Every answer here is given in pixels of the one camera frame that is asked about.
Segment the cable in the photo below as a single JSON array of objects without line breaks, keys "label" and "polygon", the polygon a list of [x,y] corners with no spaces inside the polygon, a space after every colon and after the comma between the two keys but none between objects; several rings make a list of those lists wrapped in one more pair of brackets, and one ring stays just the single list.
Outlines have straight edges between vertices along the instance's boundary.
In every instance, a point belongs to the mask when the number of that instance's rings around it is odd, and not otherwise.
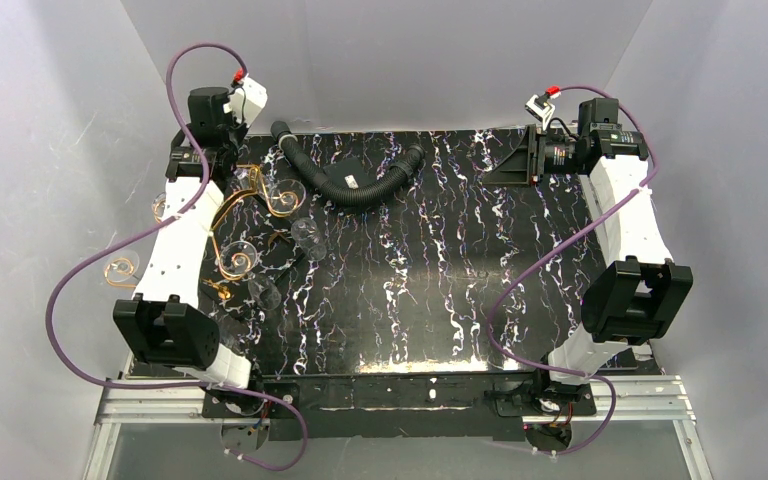
[{"label": "cable", "polygon": [[[166,95],[169,98],[169,105],[172,107],[172,114],[175,116],[175,120],[178,121],[178,125],[181,127],[181,131],[184,133],[187,140],[189,140],[190,145],[198,153],[198,157],[202,167],[201,184],[199,185],[199,188],[196,191],[195,195],[193,195],[193,198],[191,198],[186,204],[184,204],[184,206],[181,207],[181,210],[178,211],[179,214],[184,214],[193,205],[195,205],[198,199],[201,198],[202,194],[204,193],[204,190],[207,188],[207,185],[210,182],[210,166],[207,162],[207,155],[204,154],[204,150],[202,150],[201,146],[193,137],[193,134],[192,132],[190,132],[190,129],[187,128],[186,122],[184,122],[184,117],[181,115],[181,111],[178,109],[178,105],[175,102],[175,94],[172,91],[172,72],[175,70],[175,65],[178,63],[178,60],[180,60],[181,57],[183,57],[186,53],[199,48],[218,48],[220,50],[224,50],[225,52],[230,54],[232,57],[234,57],[234,59],[237,60],[237,62],[240,64],[240,67],[245,72],[248,72],[245,62],[240,57],[240,55],[237,54],[237,52],[235,52],[229,47],[226,47],[225,45],[221,45],[218,43],[198,43],[195,45],[191,45],[181,50],[177,54],[175,54],[175,56],[172,57],[172,60],[169,62],[169,66],[166,69]],[[57,354],[57,357],[60,359],[61,362],[63,362],[63,365],[65,365],[66,368],[68,368],[72,373],[74,373],[81,379],[89,383],[92,383],[93,385],[98,385],[100,387],[121,388],[125,390],[155,390],[158,388],[183,388],[183,387],[210,388],[211,387],[211,385],[207,382],[170,382],[170,383],[164,383],[164,384],[157,384],[157,383],[123,384],[123,383],[111,382],[111,381],[95,378],[92,375],[81,370],[77,365],[75,365],[72,362],[72,360],[69,359],[69,357],[66,355],[66,352],[63,351],[63,347],[60,346],[60,343],[57,340],[57,336],[54,333],[54,305],[57,303],[57,297],[60,295],[60,292],[63,291],[63,287],[65,287],[66,284],[69,283],[69,281],[75,277],[75,275],[77,275],[79,272],[81,272],[83,269],[87,268],[88,266],[92,265],[93,263],[97,262],[98,260],[115,252],[116,250],[124,248],[138,240],[141,240],[159,231],[164,227],[171,225],[177,219],[178,219],[177,216],[171,216],[166,220],[163,220],[162,222],[153,225],[152,227],[148,228],[144,232],[138,233],[130,238],[122,240],[121,242],[115,245],[112,245],[108,248],[105,248],[102,251],[96,253],[95,255],[90,256],[86,260],[83,260],[77,265],[75,265],[75,267],[69,270],[66,273],[66,275],[64,275],[63,278],[60,279],[59,282],[57,282],[57,285],[54,286],[54,290],[52,290],[51,296],[48,298],[48,304],[45,307],[45,331],[46,331],[46,334],[48,335],[48,341],[49,343],[51,343],[51,348],[54,349],[54,353]],[[299,460],[304,455],[305,450],[307,449],[307,442],[308,442],[307,424],[305,423],[304,417],[302,417],[301,412],[299,412],[295,407],[285,402],[284,400],[277,397],[273,397],[272,395],[267,395],[265,393],[260,393],[252,390],[246,390],[246,389],[230,387],[230,386],[214,387],[214,388],[227,390],[234,393],[238,393],[240,395],[247,395],[249,397],[255,397],[261,400],[267,400],[267,401],[277,403],[278,405],[281,405],[282,407],[289,410],[290,413],[292,413],[296,417],[296,419],[298,419],[299,421],[299,425],[301,426],[301,429],[302,429],[302,445],[301,445],[301,448],[299,449],[299,453],[289,463],[285,465],[276,466],[256,458],[246,457],[246,460],[248,460],[249,462],[259,467],[262,467],[266,470],[271,470],[271,471],[287,470],[288,468],[291,468],[293,465],[299,462]],[[238,458],[242,460],[243,455],[240,454]]]},{"label": "cable", "polygon": [[564,129],[565,132],[567,132],[567,135],[569,135],[572,138],[578,138],[578,135],[572,133],[572,130],[569,129],[567,124],[561,119],[561,117],[552,117],[551,120],[549,120],[549,125],[552,125],[552,122],[559,122],[561,124],[561,128]]},{"label": "cable", "polygon": [[[600,95],[605,98],[611,98],[610,95],[608,95],[606,92],[599,90],[598,88],[590,87],[587,85],[571,85],[569,87],[563,87],[561,88],[561,91],[565,90],[587,90],[589,92],[593,92],[597,95]],[[634,128],[637,129],[638,132],[640,132],[640,135],[643,137],[644,140],[646,140],[646,135],[643,133],[643,130],[640,128],[640,125],[637,123],[637,120],[634,118],[631,113],[629,113],[628,110],[623,106],[622,103],[619,104],[620,110],[625,114],[626,117],[628,117],[629,121],[631,121],[631,124],[634,125]],[[511,294],[511,292],[514,291],[517,286],[523,282],[523,280],[526,279],[526,277],[530,276],[534,272],[536,272],[538,269],[542,268],[544,265],[549,263],[549,261],[552,260],[555,256],[566,250],[570,245],[573,243],[581,240],[584,238],[588,233],[592,232],[596,227],[599,225],[605,223],[605,220],[607,220],[611,215],[617,213],[617,211],[624,207],[628,202],[630,202],[634,197],[637,196],[638,193],[641,192],[641,190],[646,187],[649,182],[652,181],[652,179],[655,177],[655,175],[658,174],[658,170],[660,169],[660,165],[658,163],[658,157],[655,155],[655,150],[652,148],[652,145],[647,142],[647,146],[649,147],[649,156],[652,158],[652,170],[649,172],[649,174],[640,181],[639,189],[634,189],[631,192],[628,193],[628,195],[625,196],[622,200],[617,202],[616,205],[609,208],[608,211],[602,214],[599,218],[591,222],[586,227],[582,228],[578,232],[576,232],[573,236],[570,238],[564,240],[560,245],[553,248],[552,251],[541,257],[539,260],[537,260],[534,265],[528,267],[522,274],[520,274],[519,277],[517,277],[511,284],[505,289],[504,293],[499,297],[498,300],[496,300],[496,303],[493,304],[493,307],[490,308],[490,312],[487,315],[486,318],[486,326],[487,326],[487,336],[490,339],[490,344],[498,350],[502,355],[510,358],[511,360],[515,360],[523,365],[532,367],[532,368],[538,368],[540,370],[547,370],[550,372],[559,372],[559,373],[566,373],[568,375],[575,375],[578,377],[584,377],[587,378],[589,375],[580,371],[580,370],[571,370],[569,368],[562,368],[562,367],[555,367],[552,365],[544,365],[542,363],[533,362],[531,360],[528,360],[526,358],[520,357],[519,355],[516,355],[514,353],[511,353],[499,343],[498,340],[496,340],[496,337],[493,335],[493,319],[496,317],[497,312],[499,311],[499,308],[502,306],[502,303],[504,303],[505,299],[508,297],[508,295]],[[563,450],[560,452],[542,452],[546,454],[552,454],[552,455],[566,455],[570,453],[575,453],[582,448],[586,447],[587,445],[590,445],[590,443],[593,442],[593,440],[596,440],[596,438],[602,433],[603,430],[605,430],[605,427],[608,426],[608,422],[611,421],[611,417],[614,416],[614,411],[617,407],[617,390],[614,388],[614,384],[611,383],[610,380],[603,377],[602,375],[592,375],[589,376],[592,379],[598,380],[605,385],[608,386],[608,389],[611,391],[611,406],[608,408],[608,413],[605,415],[605,420],[602,421],[602,423],[599,425],[599,428],[596,429],[595,432],[593,432],[592,435],[590,435],[586,440],[581,442],[580,444],[569,448],[567,450]]]}]

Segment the gray wall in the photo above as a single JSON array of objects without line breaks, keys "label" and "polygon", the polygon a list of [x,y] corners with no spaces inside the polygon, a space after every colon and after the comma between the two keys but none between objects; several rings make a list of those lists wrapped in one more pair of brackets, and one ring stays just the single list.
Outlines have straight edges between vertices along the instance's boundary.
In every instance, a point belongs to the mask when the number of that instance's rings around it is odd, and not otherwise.
[{"label": "gray wall", "polygon": [[[277,119],[299,132],[531,123],[534,93],[607,83],[650,2],[122,0],[162,72],[196,41],[239,49],[269,92],[255,132]],[[234,70],[219,54],[185,60],[176,91]]]},{"label": "gray wall", "polygon": [[[118,2],[0,1],[0,480],[83,470],[100,389],[57,360],[43,310],[80,258],[153,222],[174,133],[161,89]],[[124,362],[110,311],[127,293],[95,266],[58,304],[95,375]]]},{"label": "gray wall", "polygon": [[696,285],[656,354],[717,478],[768,478],[768,1],[656,0],[608,90],[646,125],[661,231]]}]

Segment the black marble table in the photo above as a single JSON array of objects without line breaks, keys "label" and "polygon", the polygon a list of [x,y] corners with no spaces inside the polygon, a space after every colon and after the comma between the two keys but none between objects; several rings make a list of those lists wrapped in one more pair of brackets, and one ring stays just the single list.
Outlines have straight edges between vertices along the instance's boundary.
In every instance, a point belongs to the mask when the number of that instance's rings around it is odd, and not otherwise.
[{"label": "black marble table", "polygon": [[[202,276],[202,310],[264,375],[484,372],[521,367],[494,351],[485,315],[519,273],[589,221],[576,177],[539,189],[484,188],[480,177],[519,142],[518,130],[299,135],[320,166],[357,157],[380,176],[412,143],[426,150],[420,174],[393,198],[341,209],[313,190],[298,216],[316,220],[329,254],[317,263],[269,264],[281,272],[283,305],[253,308],[247,288],[224,280],[212,247]],[[270,137],[250,137],[242,162],[267,176],[299,178]],[[238,206],[217,229],[222,245],[263,239],[277,222],[254,204]],[[527,279],[495,319],[501,343],[539,360],[579,321],[581,297],[604,270],[595,235]],[[613,367],[634,367],[615,359]]]}]

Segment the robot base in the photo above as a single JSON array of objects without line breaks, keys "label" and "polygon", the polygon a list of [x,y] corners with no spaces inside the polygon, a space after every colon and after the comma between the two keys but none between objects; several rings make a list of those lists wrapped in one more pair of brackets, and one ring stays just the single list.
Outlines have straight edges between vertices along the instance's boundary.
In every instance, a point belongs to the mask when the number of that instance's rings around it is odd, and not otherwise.
[{"label": "robot base", "polygon": [[[540,404],[531,393],[532,380],[523,382],[499,382],[493,384],[491,396],[500,417],[551,416],[540,408]],[[596,403],[590,391],[590,385],[583,387],[581,400],[572,402],[575,415],[596,415]]]}]

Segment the flexible hose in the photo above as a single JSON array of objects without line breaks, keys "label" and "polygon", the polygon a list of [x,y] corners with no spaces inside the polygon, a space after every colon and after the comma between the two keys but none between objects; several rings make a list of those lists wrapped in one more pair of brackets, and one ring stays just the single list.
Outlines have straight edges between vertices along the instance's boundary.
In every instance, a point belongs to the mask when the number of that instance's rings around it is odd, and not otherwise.
[{"label": "flexible hose", "polygon": [[[178,125],[181,127],[181,131],[187,137],[187,140],[189,140],[190,145],[192,145],[192,147],[198,153],[199,159],[201,161],[201,167],[202,167],[201,184],[199,185],[199,188],[196,191],[196,194],[193,195],[193,198],[191,198],[190,201],[184,204],[184,206],[181,207],[181,210],[178,211],[178,213],[182,215],[186,213],[193,205],[195,205],[195,203],[198,201],[199,198],[201,198],[201,195],[204,193],[204,190],[207,188],[207,185],[210,182],[210,165],[207,163],[207,156],[204,154],[204,151],[202,150],[201,146],[193,137],[193,134],[192,132],[190,132],[190,129],[187,128],[186,122],[184,122],[184,117],[181,115],[181,111],[178,109],[178,105],[175,102],[175,95],[172,90],[172,72],[175,70],[175,65],[178,63],[178,60],[180,60],[180,58],[183,57],[187,52],[190,52],[198,48],[218,48],[220,50],[224,50],[225,52],[228,52],[232,57],[234,57],[237,60],[237,62],[240,64],[240,67],[242,67],[243,71],[248,72],[245,62],[243,62],[243,59],[240,57],[239,54],[237,54],[237,52],[235,52],[229,47],[226,47],[225,45],[221,45],[217,43],[198,43],[198,44],[189,46],[181,50],[177,54],[175,54],[175,56],[172,57],[172,60],[169,62],[169,67],[166,69],[166,95],[169,98],[169,104],[172,107],[172,114],[175,116],[175,120],[178,121]],[[260,399],[268,400],[278,405],[281,405],[282,407],[289,410],[296,417],[296,419],[299,421],[299,424],[301,425],[301,428],[302,428],[302,445],[301,445],[301,448],[299,449],[299,453],[295,456],[295,458],[293,458],[289,463],[285,465],[272,465],[262,460],[259,460],[257,458],[243,457],[242,454],[239,454],[238,458],[240,458],[241,460],[245,458],[245,460],[261,468],[264,468],[266,470],[271,470],[276,472],[287,470],[288,468],[298,463],[299,460],[301,460],[302,456],[304,455],[305,450],[307,449],[308,431],[307,431],[307,424],[305,423],[304,417],[302,417],[301,412],[299,412],[295,407],[285,402],[284,400],[277,397],[273,397],[272,395],[267,395],[265,393],[255,392],[251,390],[245,390],[242,388],[228,387],[228,386],[224,386],[224,387],[212,386],[207,382],[124,384],[124,383],[117,383],[117,382],[102,380],[100,378],[93,377],[92,375],[86,373],[85,371],[81,370],[80,367],[75,365],[75,363],[72,362],[72,360],[66,355],[66,352],[63,351],[63,347],[60,345],[60,342],[57,340],[57,335],[54,333],[54,306],[57,303],[57,297],[60,295],[60,292],[63,291],[63,287],[65,287],[66,284],[69,283],[69,281],[72,280],[72,278],[75,275],[77,275],[83,269],[87,268],[93,263],[110,255],[111,253],[115,252],[116,250],[119,250],[120,248],[124,248],[136,242],[137,240],[143,239],[157,232],[158,230],[171,225],[177,219],[178,219],[178,216],[170,216],[169,218],[163,220],[158,224],[155,224],[154,226],[146,229],[141,233],[138,233],[130,238],[126,238],[125,240],[122,240],[121,242],[115,245],[112,245],[108,248],[103,249],[102,251],[96,253],[95,255],[90,256],[86,260],[83,260],[77,265],[75,265],[74,268],[69,270],[69,272],[67,272],[66,275],[64,275],[63,278],[60,279],[59,282],[57,282],[57,285],[54,286],[54,290],[52,290],[51,292],[51,296],[48,298],[48,304],[45,307],[45,332],[48,335],[48,341],[49,343],[51,343],[51,348],[54,349],[54,353],[57,354],[57,357],[60,359],[61,362],[63,362],[63,365],[65,365],[66,368],[68,368],[72,373],[74,373],[81,379],[86,380],[87,382],[92,383],[93,385],[98,385],[100,387],[120,388],[125,390],[155,390],[159,388],[206,387],[206,388],[216,388],[219,390],[228,390],[231,392],[238,393],[240,395],[260,398]]]},{"label": "flexible hose", "polygon": [[275,138],[287,160],[298,169],[305,180],[319,190],[323,197],[344,207],[366,206],[383,201],[419,170],[422,159],[425,158],[425,150],[422,147],[411,145],[407,149],[405,158],[391,165],[387,173],[378,180],[363,187],[346,188],[332,182],[328,175],[311,160],[285,122],[278,121],[272,124],[272,137]]},{"label": "flexible hose", "polygon": [[[565,90],[587,90],[589,92],[593,92],[597,95],[601,95],[605,98],[611,98],[610,95],[608,95],[606,92],[595,88],[595,87],[589,87],[587,85],[571,85],[569,87],[563,87],[561,88],[561,91]],[[620,110],[625,114],[626,117],[628,117],[629,121],[631,121],[631,124],[634,125],[634,128],[637,129],[638,132],[640,132],[640,135],[643,137],[644,140],[646,140],[646,135],[643,133],[643,130],[640,128],[640,125],[637,123],[637,120],[634,118],[634,116],[629,113],[628,110],[620,103],[619,104]],[[652,158],[652,170],[649,172],[649,174],[640,181],[639,186],[641,188],[646,187],[649,182],[652,181],[652,179],[657,175],[658,170],[660,169],[660,164],[658,163],[658,157],[655,155],[655,150],[652,148],[652,145],[647,142],[647,146],[649,147],[649,156]],[[515,360],[523,365],[532,367],[532,368],[538,368],[541,370],[547,370],[550,372],[560,372],[560,373],[566,373],[568,375],[575,375],[578,377],[584,377],[587,378],[588,374],[585,372],[582,372],[580,370],[571,370],[569,368],[562,368],[562,367],[555,367],[551,365],[544,365],[542,363],[533,362],[531,360],[528,360],[526,358],[520,357],[519,355],[515,355],[514,353],[511,353],[499,343],[498,340],[496,340],[495,336],[493,335],[493,319],[496,317],[496,314],[499,311],[499,308],[502,306],[502,303],[504,303],[505,299],[508,297],[508,295],[511,294],[511,292],[514,291],[514,289],[517,288],[517,286],[523,282],[523,280],[526,279],[529,275],[533,274],[543,266],[545,266],[547,263],[549,263],[552,258],[554,258],[556,255],[560,254],[564,250],[566,250],[570,245],[573,243],[581,240],[584,238],[588,233],[592,232],[596,227],[599,225],[605,223],[605,220],[607,220],[611,215],[617,213],[617,211],[625,206],[628,202],[630,202],[637,194],[640,193],[639,189],[634,189],[628,193],[628,195],[625,196],[622,200],[617,202],[616,205],[609,208],[608,211],[602,214],[599,218],[591,222],[586,227],[582,228],[578,232],[576,232],[573,236],[570,238],[564,240],[560,245],[553,248],[552,251],[544,255],[540,260],[537,260],[537,262],[534,263],[534,265],[528,267],[522,274],[517,277],[513,282],[511,282],[510,285],[505,289],[504,293],[499,297],[498,300],[496,300],[496,303],[493,304],[493,307],[490,308],[490,312],[487,315],[486,325],[487,325],[487,336],[490,339],[490,344],[502,353],[502,355]],[[614,388],[613,383],[611,383],[610,380],[607,378],[601,376],[601,375],[592,375],[590,378],[593,378],[595,380],[598,380],[600,382],[605,383],[608,386],[608,389],[611,391],[611,406],[608,408],[608,413],[605,415],[605,420],[602,421],[602,423],[599,425],[599,428],[596,429],[595,432],[593,432],[592,435],[587,437],[586,440],[581,442],[580,444],[571,447],[567,450],[563,450],[560,452],[542,452],[546,454],[553,454],[553,455],[565,455],[570,453],[575,453],[582,448],[586,447],[587,445],[590,445],[590,443],[593,442],[593,440],[596,440],[596,437],[598,437],[603,430],[605,430],[605,427],[608,426],[608,422],[611,421],[611,417],[614,416],[614,411],[617,407],[617,391]]]}]

